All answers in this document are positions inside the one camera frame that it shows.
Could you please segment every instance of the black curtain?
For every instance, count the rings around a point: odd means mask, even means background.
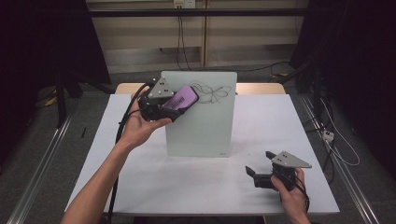
[[[297,47],[290,59],[290,65],[293,68],[300,67],[317,50],[323,35],[341,9],[340,0],[310,0],[307,8],[311,10],[329,9],[330,11],[328,15],[311,14],[304,17]]]
[[[0,162],[32,117],[38,91],[54,86],[56,74],[69,83],[80,81],[72,74],[110,83],[91,18],[59,13],[66,9],[88,12],[85,0],[0,1]]]
[[[310,7],[326,2],[310,1]],[[332,96],[373,155],[396,177],[396,17],[392,1],[343,0],[337,3],[335,29],[320,52],[318,67]],[[300,66],[318,47],[326,18],[304,20],[290,64]],[[313,73],[302,73],[305,86]]]

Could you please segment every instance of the purple object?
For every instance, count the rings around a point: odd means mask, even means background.
[[[174,97],[168,100],[163,107],[167,109],[178,110],[180,108],[189,108],[199,99],[197,93],[191,86],[184,86],[176,93]]]

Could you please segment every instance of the human arm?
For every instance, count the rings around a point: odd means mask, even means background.
[[[297,177],[301,180],[297,184],[303,188],[304,171],[301,168],[296,168]],[[276,176],[271,177],[271,181],[280,193],[282,198],[283,208],[292,224],[307,224],[311,223],[305,211],[305,196],[303,193],[294,188],[288,191],[285,185]]]
[[[138,109],[138,103],[134,102],[130,112]],[[156,129],[171,122],[170,119],[148,122],[141,117],[139,111],[131,114],[125,124],[120,141],[70,203],[62,223],[98,223],[105,209],[108,195],[129,153],[145,143]]]

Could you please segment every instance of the metal rail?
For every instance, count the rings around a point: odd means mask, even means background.
[[[47,150],[41,162],[39,163],[37,169],[35,170],[35,174],[29,181],[27,188],[25,189],[20,200],[15,206],[14,211],[9,217],[7,224],[14,224],[14,223],[22,224],[26,219],[31,206],[35,201],[35,196],[37,195],[37,193],[41,188],[46,173],[50,168],[51,162],[56,155],[56,152],[62,142],[62,139],[64,138],[64,134],[66,133],[67,128],[69,127],[71,118],[73,117],[74,113],[77,110],[78,102],[79,100],[76,100],[72,104],[70,113],[66,117],[66,120],[64,121],[63,125],[55,131],[55,134],[53,135],[52,140],[49,143],[49,146],[47,147]]]
[[[323,125],[319,125],[316,119],[314,119],[315,114],[312,111],[312,103],[309,99],[306,98],[303,94],[301,95],[301,100],[305,107],[306,112],[308,113],[309,117],[312,119],[315,128],[319,128]],[[326,150],[330,152],[330,145],[325,142]],[[339,153],[337,148],[333,149],[336,153]],[[347,191],[349,192],[352,201],[355,203],[356,207],[358,208],[359,212],[361,213],[361,217],[363,218],[364,222],[367,224],[379,224],[379,220],[376,217],[373,207],[370,205],[369,201],[367,200],[366,196],[364,195],[363,191],[359,187],[358,183],[356,182],[355,178],[353,177],[352,173],[349,172],[347,166],[339,161],[334,154],[332,153],[331,159],[333,161],[334,167],[337,169],[338,174],[341,176],[344,185],[346,186]]]

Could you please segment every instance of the gray carpet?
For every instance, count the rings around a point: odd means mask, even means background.
[[[263,67],[263,65],[233,66],[226,67],[226,69],[241,70],[260,67]],[[280,64],[275,66],[273,70],[274,73],[288,73],[290,68]],[[160,72],[112,75],[113,85],[110,87],[115,88],[122,82],[144,82],[157,77],[159,74]],[[238,82],[267,82],[270,79],[276,80],[269,77],[269,69],[238,72]],[[82,88],[84,95],[78,102],[77,112],[71,120],[64,140],[46,174],[40,191],[35,197],[25,223],[59,223],[62,218],[74,182],[85,161],[108,101],[108,95],[87,85],[82,85]],[[285,90],[290,95],[301,121],[309,120],[310,118],[306,114],[301,98],[296,93],[292,81],[285,85]],[[66,100],[68,105],[72,105],[76,101],[78,100],[70,98]],[[394,223],[394,220],[396,220],[395,180],[373,158],[364,141],[352,132],[351,125],[344,117],[343,111],[337,107],[336,102],[332,104],[332,107],[338,130],[357,149],[361,157],[361,164],[356,167],[349,167],[350,172],[370,201],[380,222]],[[7,162],[3,164],[3,174],[0,176],[0,223],[7,222],[30,177],[34,174],[35,168],[40,163],[41,157],[55,132],[56,122],[56,105],[37,109],[28,130],[21,136],[21,142],[13,149]],[[305,128],[308,130],[312,129],[313,126],[308,125]],[[86,129],[86,132],[84,137],[81,137],[84,129]],[[312,132],[308,133],[307,136],[319,162],[323,164],[326,151],[318,134]],[[355,160],[354,154],[337,135],[335,144],[346,160]],[[332,175],[332,165],[330,163],[325,173],[328,177]],[[330,186],[341,212],[336,215],[311,217],[312,220],[320,223],[364,223],[360,212],[336,171]],[[289,223],[284,216],[273,216],[266,219],[267,223]],[[115,217],[113,223],[131,222],[131,217]],[[148,219],[148,223],[255,223],[255,221],[252,217],[152,217]]]

